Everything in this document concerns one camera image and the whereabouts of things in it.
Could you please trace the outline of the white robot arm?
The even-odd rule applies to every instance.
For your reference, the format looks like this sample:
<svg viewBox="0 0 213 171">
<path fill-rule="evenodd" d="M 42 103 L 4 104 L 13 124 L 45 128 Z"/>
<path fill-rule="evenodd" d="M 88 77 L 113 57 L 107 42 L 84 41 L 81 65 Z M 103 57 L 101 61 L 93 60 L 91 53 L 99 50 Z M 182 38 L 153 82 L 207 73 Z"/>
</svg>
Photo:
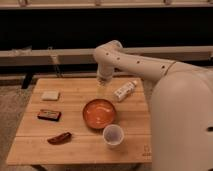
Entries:
<svg viewBox="0 0 213 171">
<path fill-rule="evenodd" d="M 155 83 L 151 100 L 152 171 L 213 171 L 213 71 L 126 54 L 113 40 L 95 48 L 97 77 L 116 68 Z"/>
</svg>

